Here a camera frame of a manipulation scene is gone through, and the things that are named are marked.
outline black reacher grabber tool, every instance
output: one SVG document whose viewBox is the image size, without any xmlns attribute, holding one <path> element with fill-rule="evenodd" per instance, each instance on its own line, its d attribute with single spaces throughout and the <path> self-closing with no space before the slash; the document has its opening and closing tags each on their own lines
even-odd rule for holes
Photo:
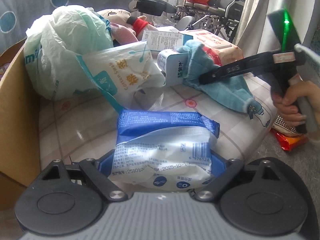
<svg viewBox="0 0 320 240">
<path fill-rule="evenodd" d="M 272 12 L 268 14 L 268 19 L 281 44 L 281 49 L 246 57 L 202 74 L 199 77 L 200 84 L 205 85 L 226 77 L 252 72 L 255 76 L 260 75 L 260 78 L 271 86 L 272 91 L 283 96 L 290 85 L 301 82 L 297 66 L 304 65 L 306 57 L 304 52 L 297 52 L 294 49 L 294 46 L 301 42 L 288 11 L 281 9 Z M 296 127 L 297 132 L 317 131 L 318 124 L 307 98 L 300 97 L 293 105 L 298 107 L 299 113 L 307 116 L 306 124 Z"/>
</svg>

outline white curtain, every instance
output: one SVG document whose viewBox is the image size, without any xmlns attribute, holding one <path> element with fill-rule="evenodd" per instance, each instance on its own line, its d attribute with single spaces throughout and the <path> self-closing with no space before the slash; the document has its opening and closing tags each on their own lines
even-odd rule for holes
<svg viewBox="0 0 320 240">
<path fill-rule="evenodd" d="M 244 57 L 277 49 L 279 42 L 266 18 L 267 13 L 290 7 L 291 0 L 246 0 L 235 44 Z"/>
</svg>

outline barcode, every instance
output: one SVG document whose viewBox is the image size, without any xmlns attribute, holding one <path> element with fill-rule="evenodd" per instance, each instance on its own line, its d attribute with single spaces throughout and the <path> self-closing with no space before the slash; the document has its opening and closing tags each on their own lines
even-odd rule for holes
<svg viewBox="0 0 320 240">
<path fill-rule="evenodd" d="M 210 158 L 209 143 L 194 143 L 192 146 L 193 158 Z"/>
</svg>

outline light green plastic bag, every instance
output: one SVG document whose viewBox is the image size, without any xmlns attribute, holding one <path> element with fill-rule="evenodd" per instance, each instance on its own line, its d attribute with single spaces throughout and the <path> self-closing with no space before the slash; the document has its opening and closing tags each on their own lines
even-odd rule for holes
<svg viewBox="0 0 320 240">
<path fill-rule="evenodd" d="M 113 47 L 109 21 L 79 5 L 61 6 L 26 31 L 26 68 L 38 94 L 60 100 L 95 89 L 76 56 Z"/>
</svg>

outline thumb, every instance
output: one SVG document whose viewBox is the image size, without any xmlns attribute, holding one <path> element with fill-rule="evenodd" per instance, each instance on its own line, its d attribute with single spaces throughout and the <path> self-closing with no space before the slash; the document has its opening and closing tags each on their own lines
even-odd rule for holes
<svg viewBox="0 0 320 240">
<path fill-rule="evenodd" d="M 318 87 L 311 81 L 299 82 L 290 86 L 282 100 L 282 104 L 285 106 L 291 105 L 297 100 L 298 97 L 307 97 L 316 92 Z"/>
</svg>

